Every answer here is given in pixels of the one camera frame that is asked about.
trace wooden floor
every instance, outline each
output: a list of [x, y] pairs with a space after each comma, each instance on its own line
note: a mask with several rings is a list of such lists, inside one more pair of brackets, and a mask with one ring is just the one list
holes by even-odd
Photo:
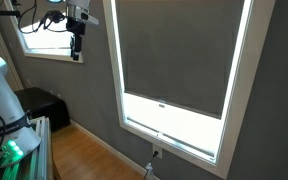
[[62, 180], [142, 180], [143, 176], [74, 126], [52, 134]]

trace power outlet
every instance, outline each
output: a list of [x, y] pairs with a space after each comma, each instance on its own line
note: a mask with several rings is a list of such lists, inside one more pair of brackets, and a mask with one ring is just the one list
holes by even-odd
[[153, 144], [153, 154], [154, 154], [155, 151], [158, 152], [157, 157], [162, 159], [163, 149], [160, 146], [158, 146], [156, 144]]

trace window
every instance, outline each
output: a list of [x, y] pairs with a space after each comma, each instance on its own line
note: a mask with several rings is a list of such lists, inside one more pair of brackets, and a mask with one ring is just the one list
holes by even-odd
[[[19, 7], [13, 7], [10, 1], [5, 1], [8, 10], [18, 8], [23, 13], [27, 9], [31, 8], [34, 1], [20, 2], [22, 5]], [[37, 27], [39, 20], [43, 18], [45, 13], [50, 10], [65, 10], [65, 2], [63, 3], [49, 3], [47, 1], [37, 2], [37, 12], [35, 17], [34, 27]], [[33, 10], [29, 11], [21, 20], [22, 31], [32, 31], [32, 16]], [[69, 61], [76, 63], [83, 63], [82, 53], [79, 56], [78, 61], [73, 61], [71, 56], [71, 32], [52, 32], [44, 30], [43, 27], [39, 28], [38, 32], [31, 34], [23, 34], [18, 30], [18, 21], [15, 17], [11, 17], [13, 27], [16, 30], [20, 44], [25, 56], [46, 58], [52, 60]], [[66, 20], [61, 21], [58, 24], [52, 23], [49, 29], [55, 31], [63, 31], [66, 29]]]
[[[174, 1], [162, 1], [162, 3], [164, 3], [162, 6], [167, 7], [169, 5], [168, 3], [170, 2], [174, 3]], [[221, 12], [221, 8], [217, 10], [216, 8], [221, 6], [220, 3], [232, 3], [233, 1], [208, 2], [204, 0], [195, 0], [176, 2], [179, 4], [171, 7], [173, 14], [165, 17], [165, 22], [168, 23], [166, 25], [172, 24], [172, 20], [174, 18], [185, 20], [178, 17], [187, 13], [187, 11], [179, 11], [179, 7], [184, 3], [186, 3], [185, 6], [189, 8], [196, 8], [197, 6], [187, 3], [208, 3], [210, 9], [198, 9], [199, 11], [197, 12], [202, 14], [203, 11], [208, 11], [207, 13], [211, 12], [219, 16], [225, 16], [226, 14]], [[145, 86], [145, 83], [150, 83], [147, 81], [142, 80], [139, 85], [136, 83], [134, 85], [133, 83], [130, 86], [130, 81], [133, 80], [136, 82], [146, 78], [146, 76], [136, 76], [136, 73], [133, 73], [133, 75], [135, 74], [135, 77], [130, 77], [130, 73], [132, 73], [130, 71], [134, 70], [130, 68], [130, 66], [132, 66], [132, 62], [130, 61], [134, 62], [140, 59], [141, 61], [137, 61], [137, 64], [142, 63], [142, 67], [145, 67], [145, 63], [147, 61], [152, 61], [153, 58], [155, 58], [154, 61], [161, 62], [163, 61], [163, 57], [156, 55], [158, 51], [166, 51], [166, 53], [171, 55], [176, 55], [178, 53], [181, 54], [181, 51], [184, 51], [181, 58], [185, 58], [185, 53], [192, 53], [187, 52], [187, 49], [197, 52], [210, 51], [211, 53], [215, 54], [217, 53], [216, 50], [218, 50], [218, 48], [216, 46], [208, 47], [209, 44], [212, 44], [208, 42], [208, 40], [215, 41], [213, 44], [216, 44], [216, 38], [206, 39], [206, 41], [203, 42], [205, 47], [201, 46], [200, 49], [194, 49], [187, 46], [187, 41], [194, 41], [194, 30], [196, 33], [200, 33], [201, 36], [207, 36], [208, 27], [213, 27], [213, 29], [215, 27], [215, 30], [217, 31], [221, 30], [222, 27], [225, 29], [224, 26], [227, 24], [221, 24], [222, 22], [216, 20], [212, 21], [208, 19], [208, 16], [203, 16], [200, 19], [197, 16], [187, 16], [186, 18], [191, 18], [193, 21], [201, 20], [202, 22], [207, 21], [213, 24], [210, 24], [209, 26], [204, 25], [204, 27], [206, 27], [204, 31], [195, 29], [189, 25], [179, 24], [178, 26], [180, 28], [182, 27], [181, 31], [183, 33], [189, 34], [192, 37], [190, 39], [190, 36], [188, 36], [188, 38], [184, 39], [185, 41], [183, 38], [179, 38], [177, 36], [178, 33], [172, 34], [168, 32], [173, 30], [171, 27], [174, 26], [171, 25], [167, 31], [162, 31], [159, 34], [156, 34], [156, 36], [148, 36], [148, 33], [143, 29], [145, 29], [147, 26], [151, 26], [150, 28], [155, 28], [156, 30], [159, 26], [159, 24], [150, 24], [150, 22], [158, 22], [158, 18], [156, 17], [159, 16], [159, 12], [161, 12], [160, 9], [156, 8], [157, 6], [155, 5], [157, 4], [155, 3], [158, 2], [124, 0], [104, 1], [105, 18], [110, 43], [110, 53], [120, 125], [126, 130], [161, 146], [163, 149], [170, 151], [171, 153], [226, 179], [275, 0], [245, 0], [243, 2], [241, 5], [241, 13], [238, 15], [240, 16], [240, 19], [238, 20], [239, 23], [237, 26], [238, 29], [236, 31], [236, 36], [232, 36], [230, 43], [226, 42], [226, 46], [233, 44], [233, 50], [232, 52], [229, 52], [227, 56], [231, 59], [228, 61], [225, 60], [225, 62], [228, 63], [224, 65], [224, 69], [228, 69], [226, 69], [223, 74], [223, 77], [227, 76], [227, 78], [224, 78], [222, 82], [222, 85], [224, 84], [224, 88], [221, 85], [221, 91], [216, 91], [219, 92], [219, 98], [213, 98], [217, 95], [209, 96], [207, 92], [210, 91], [210, 93], [212, 93], [213, 90], [217, 88], [206, 88], [204, 91], [208, 96], [205, 100], [206, 106], [202, 105], [200, 107], [190, 106], [190, 104], [187, 105], [185, 102], [181, 103], [181, 99], [185, 99], [185, 97], [181, 98], [181, 94], [176, 95], [178, 97], [174, 98], [175, 100], [172, 99], [172, 96], [169, 94], [167, 96], [170, 98], [165, 98], [165, 96], [163, 96], [165, 94], [163, 93], [170, 92], [172, 90], [164, 88], [160, 90], [160, 92], [155, 93], [152, 91], [152, 89], [147, 88], [148, 86]], [[147, 9], [144, 14], [146, 13], [145, 15], [150, 18], [140, 15], [140, 9], [145, 8]], [[124, 16], [129, 18], [129, 21], [123, 22], [123, 19], [120, 17], [122, 13], [124, 13]], [[137, 31], [138, 36], [134, 36], [132, 33], [128, 33], [127, 31], [129, 29], [125, 28], [125, 26], [129, 26], [130, 29]], [[168, 41], [165, 40], [163, 43], [159, 43], [158, 38], [160, 38], [160, 36], [158, 35], [161, 35], [162, 33], [169, 34], [169, 39]], [[142, 44], [128, 43], [128, 46], [125, 46], [126, 41], [132, 42], [132, 40], [136, 38]], [[172, 44], [171, 41], [174, 41], [175, 43], [183, 46], [182, 49], [178, 51], [177, 49], [165, 48], [169, 46], [169, 44]], [[138, 49], [140, 48], [146, 48], [146, 52], [139, 51]], [[163, 62], [160, 67], [164, 68], [167, 63], [168, 61]], [[175, 69], [182, 73], [187, 71], [185, 68], [180, 69], [175, 67]], [[209, 76], [212, 78], [212, 76], [216, 75], [217, 72], [218, 71], [215, 70], [205, 74], [200, 74], [198, 77], [196, 77], [207, 78], [206, 76]], [[157, 86], [159, 86], [159, 84], [155, 83], [150, 87], [155, 88]], [[199, 86], [203, 88], [207, 85], [200, 83]], [[211, 104], [209, 106], [211, 108], [208, 108], [207, 102], [215, 102], [214, 99], [217, 99], [216, 101], [219, 103], [216, 103], [215, 106]]]

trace green light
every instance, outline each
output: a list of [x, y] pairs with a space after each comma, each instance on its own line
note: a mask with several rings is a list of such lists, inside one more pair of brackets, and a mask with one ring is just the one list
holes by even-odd
[[8, 145], [14, 147], [14, 146], [16, 146], [16, 143], [15, 143], [15, 141], [13, 141], [13, 140], [9, 140], [9, 141], [8, 141]]
[[14, 146], [13, 149], [14, 149], [15, 151], [19, 151], [19, 150], [20, 150], [20, 148], [19, 148], [18, 146]]
[[24, 155], [23, 151], [21, 151], [21, 150], [17, 151], [17, 154], [18, 154], [19, 156], [23, 156], [23, 155]]

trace gray wall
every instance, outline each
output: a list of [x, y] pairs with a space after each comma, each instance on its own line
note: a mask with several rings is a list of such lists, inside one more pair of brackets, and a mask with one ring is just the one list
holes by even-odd
[[[24, 57], [9, 19], [0, 27], [26, 87], [60, 93], [73, 120], [145, 166], [152, 146], [118, 124], [103, 4], [92, 3], [100, 25], [87, 27], [84, 64]], [[153, 166], [164, 180], [220, 179], [167, 151]], [[288, 0], [276, 2], [228, 179], [288, 180]]]

